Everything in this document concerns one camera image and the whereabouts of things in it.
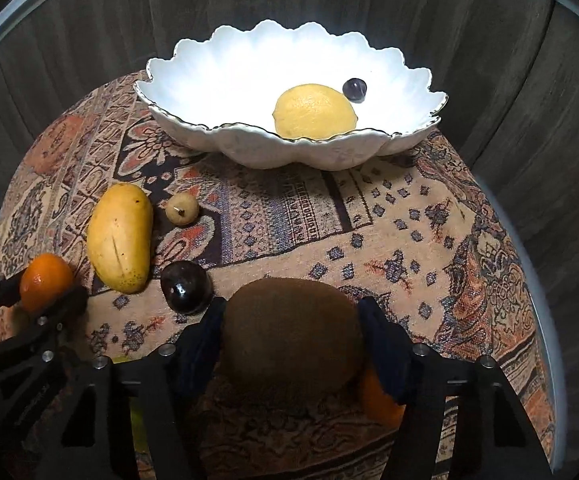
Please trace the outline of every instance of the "dark purple grape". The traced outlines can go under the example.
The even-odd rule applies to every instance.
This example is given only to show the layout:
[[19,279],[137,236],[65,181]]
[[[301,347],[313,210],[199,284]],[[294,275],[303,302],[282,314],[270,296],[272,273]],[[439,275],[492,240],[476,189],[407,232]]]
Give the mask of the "dark purple grape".
[[205,269],[188,260],[172,262],[161,270],[161,290],[169,307],[179,314],[198,314],[214,295]]
[[367,83],[363,79],[352,77],[343,85],[343,95],[352,103],[362,103],[365,101],[367,93]]

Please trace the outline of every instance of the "tablecloth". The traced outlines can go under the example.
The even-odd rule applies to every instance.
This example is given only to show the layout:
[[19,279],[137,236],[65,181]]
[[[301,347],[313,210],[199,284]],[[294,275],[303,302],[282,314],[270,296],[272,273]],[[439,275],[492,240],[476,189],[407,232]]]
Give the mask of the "tablecloth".
[[[140,357],[199,317],[169,310],[158,279],[128,296],[109,290],[86,255],[92,209],[113,182],[154,205],[154,277],[193,259],[226,298],[264,276],[320,280],[351,298],[377,298],[389,318],[445,356],[492,354],[551,452],[553,407],[525,276],[505,229],[439,131],[410,152],[329,173],[300,164],[241,167],[197,153],[161,130],[131,74],[88,94],[40,135],[0,212],[0,274],[36,254],[61,254],[90,290],[74,347],[83,356]],[[165,203],[192,192],[201,217],[167,221]],[[12,332],[0,310],[0,339]],[[447,471],[457,404],[448,399],[437,471]],[[190,414],[210,479],[246,476],[378,478],[393,433],[367,420],[347,391],[295,412],[233,402],[219,374]],[[152,478],[148,455],[141,475]]]

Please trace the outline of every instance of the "metal pin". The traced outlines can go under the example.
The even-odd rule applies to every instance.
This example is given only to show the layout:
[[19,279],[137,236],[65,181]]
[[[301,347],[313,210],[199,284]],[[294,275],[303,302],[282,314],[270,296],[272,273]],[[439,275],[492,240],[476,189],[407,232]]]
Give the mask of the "metal pin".
[[167,357],[176,352],[176,346],[172,343],[164,343],[158,347],[158,353],[163,357]]
[[490,355],[481,355],[478,358],[478,362],[480,363],[481,366],[484,366],[485,368],[496,368],[496,361]]
[[92,366],[97,370],[102,370],[109,363],[110,358],[107,355],[101,355],[92,359]]
[[431,349],[425,343],[415,343],[415,345],[412,346],[412,352],[420,357],[428,355],[430,350]]

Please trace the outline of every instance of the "yellow mango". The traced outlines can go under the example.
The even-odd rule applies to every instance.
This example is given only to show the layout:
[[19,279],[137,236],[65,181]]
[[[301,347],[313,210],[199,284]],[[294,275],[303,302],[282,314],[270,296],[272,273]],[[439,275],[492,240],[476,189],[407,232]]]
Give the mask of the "yellow mango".
[[87,228],[87,256],[109,288],[134,294],[145,286],[153,216],[150,200],[134,184],[114,184],[94,207]]

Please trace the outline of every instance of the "white bowl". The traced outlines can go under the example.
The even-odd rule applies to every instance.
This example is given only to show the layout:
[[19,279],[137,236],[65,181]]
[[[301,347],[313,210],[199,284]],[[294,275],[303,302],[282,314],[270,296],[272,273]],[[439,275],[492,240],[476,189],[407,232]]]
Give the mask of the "white bowl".
[[[335,36],[318,23],[222,25],[202,43],[179,41],[172,59],[150,59],[147,72],[150,80],[134,88],[167,134],[257,170],[291,162],[346,170],[408,150],[441,121],[447,102],[444,92],[429,91],[431,71],[407,68],[399,49],[376,50],[360,32]],[[285,90],[318,83],[342,91],[352,77],[367,83],[365,101],[352,104],[356,130],[326,140],[276,134],[272,112]]]

